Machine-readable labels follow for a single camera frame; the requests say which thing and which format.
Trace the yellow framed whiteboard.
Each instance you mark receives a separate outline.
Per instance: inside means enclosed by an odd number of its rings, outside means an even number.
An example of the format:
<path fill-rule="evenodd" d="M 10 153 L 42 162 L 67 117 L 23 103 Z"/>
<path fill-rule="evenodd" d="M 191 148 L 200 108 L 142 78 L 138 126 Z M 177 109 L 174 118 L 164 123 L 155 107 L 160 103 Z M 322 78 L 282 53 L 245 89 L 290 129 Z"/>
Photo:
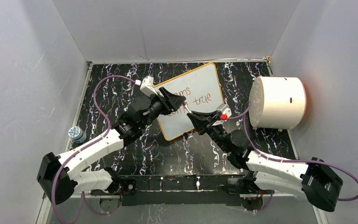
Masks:
<path fill-rule="evenodd" d="M 159 91 L 164 87 L 169 92 L 186 97 L 191 111 L 213 112 L 224 103 L 218 72 L 214 63 L 207 63 L 198 68 L 155 85 Z M 194 129 L 186 115 L 183 105 L 169 115 L 160 115 L 157 122 L 165 140 L 173 140 Z"/>

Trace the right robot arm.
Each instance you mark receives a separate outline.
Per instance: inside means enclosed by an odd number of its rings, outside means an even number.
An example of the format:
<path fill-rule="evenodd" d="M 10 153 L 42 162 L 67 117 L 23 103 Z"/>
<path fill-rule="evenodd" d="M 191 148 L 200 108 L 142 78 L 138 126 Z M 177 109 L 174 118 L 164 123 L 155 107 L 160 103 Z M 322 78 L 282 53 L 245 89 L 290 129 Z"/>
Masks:
<path fill-rule="evenodd" d="M 319 158 L 301 162 L 256 152 L 242 130 L 227 133 L 222 122 L 227 115 L 219 112 L 187 113 L 195 131 L 207 134 L 225 153 L 230 163 L 254 173 L 244 180 L 249 193 L 258 190 L 277 190 L 304 197 L 313 206 L 333 212 L 339 198 L 343 180 Z"/>

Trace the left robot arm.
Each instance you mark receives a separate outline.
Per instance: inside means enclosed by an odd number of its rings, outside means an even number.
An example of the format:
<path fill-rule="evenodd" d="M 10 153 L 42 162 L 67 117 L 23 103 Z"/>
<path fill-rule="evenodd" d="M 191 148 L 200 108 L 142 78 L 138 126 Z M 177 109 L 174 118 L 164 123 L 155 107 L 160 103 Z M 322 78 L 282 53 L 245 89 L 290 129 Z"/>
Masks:
<path fill-rule="evenodd" d="M 141 137 L 147 126 L 159 115 L 169 115 L 183 106 L 186 98 L 160 87 L 150 96 L 133 99 L 116 123 L 101 135 L 83 145 L 59 154 L 43 156 L 37 182 L 52 203 L 61 204 L 74 193 L 105 190 L 115 194 L 120 190 L 119 176 L 110 168 L 86 173 L 84 170 L 104 156 L 121 150 Z"/>

